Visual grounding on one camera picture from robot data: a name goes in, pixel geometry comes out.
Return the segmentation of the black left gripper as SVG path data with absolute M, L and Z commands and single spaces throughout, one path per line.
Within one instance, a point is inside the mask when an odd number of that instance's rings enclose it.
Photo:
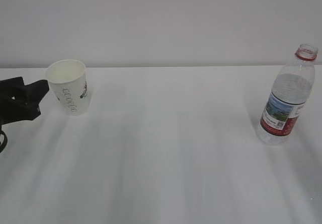
M 1 80 L 1 124 L 32 121 L 41 115 L 39 104 L 49 91 L 47 80 L 24 85 L 22 77 Z

